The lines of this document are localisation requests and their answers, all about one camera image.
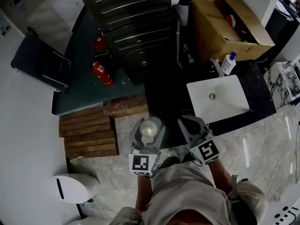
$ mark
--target wooden pallet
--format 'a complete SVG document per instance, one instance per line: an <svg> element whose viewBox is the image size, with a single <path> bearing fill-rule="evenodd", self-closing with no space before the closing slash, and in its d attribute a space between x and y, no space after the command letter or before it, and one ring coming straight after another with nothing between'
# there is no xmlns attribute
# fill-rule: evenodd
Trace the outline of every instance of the wooden pallet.
<svg viewBox="0 0 300 225"><path fill-rule="evenodd" d="M146 97L140 95L61 116L59 134L64 138L66 158L118 155L114 118L147 111Z"/></svg>

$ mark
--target white bottle with blue cap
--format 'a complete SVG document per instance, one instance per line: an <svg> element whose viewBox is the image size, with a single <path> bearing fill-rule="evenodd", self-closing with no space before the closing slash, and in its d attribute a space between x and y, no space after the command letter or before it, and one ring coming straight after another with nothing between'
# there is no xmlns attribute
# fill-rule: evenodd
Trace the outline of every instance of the white bottle with blue cap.
<svg viewBox="0 0 300 225"><path fill-rule="evenodd" d="M236 62L234 60L235 57L236 57L235 52L232 52L231 55L227 54L225 56L225 59L221 65L221 68L226 75L229 75L231 73L232 69L234 68L234 66L236 65Z"/></svg>

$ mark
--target cardboard box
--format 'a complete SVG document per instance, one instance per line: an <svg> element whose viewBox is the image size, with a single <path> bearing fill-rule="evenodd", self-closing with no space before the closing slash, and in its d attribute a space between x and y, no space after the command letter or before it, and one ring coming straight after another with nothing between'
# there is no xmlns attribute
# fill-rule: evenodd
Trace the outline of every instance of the cardboard box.
<svg viewBox="0 0 300 225"><path fill-rule="evenodd" d="M234 15L245 27L251 42L243 42L226 20ZM189 22L199 60L210 58L222 62L226 54L235 52L236 61L255 60L275 46L261 22L242 0L191 0Z"/></svg>

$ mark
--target gray t-shirt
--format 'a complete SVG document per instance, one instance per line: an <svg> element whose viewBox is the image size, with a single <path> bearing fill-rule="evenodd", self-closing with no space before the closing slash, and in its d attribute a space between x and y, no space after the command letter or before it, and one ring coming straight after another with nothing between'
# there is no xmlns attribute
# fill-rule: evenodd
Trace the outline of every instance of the gray t-shirt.
<svg viewBox="0 0 300 225"><path fill-rule="evenodd" d="M226 203L227 196L215 187L208 166L198 167L192 162L174 164L161 169L151 183L153 196L142 216L126 207L110 225L165 225L182 210L195 210L213 225L236 224ZM263 192L249 181L240 181L237 192L259 223L267 210Z"/></svg>

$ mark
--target white rectangular sink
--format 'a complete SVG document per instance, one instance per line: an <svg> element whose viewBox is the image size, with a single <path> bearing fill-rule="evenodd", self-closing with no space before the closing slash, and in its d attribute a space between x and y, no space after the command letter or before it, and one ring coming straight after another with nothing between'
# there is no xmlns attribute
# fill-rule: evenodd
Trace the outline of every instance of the white rectangular sink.
<svg viewBox="0 0 300 225"><path fill-rule="evenodd" d="M250 111L236 75L187 84L196 117L211 123Z"/></svg>

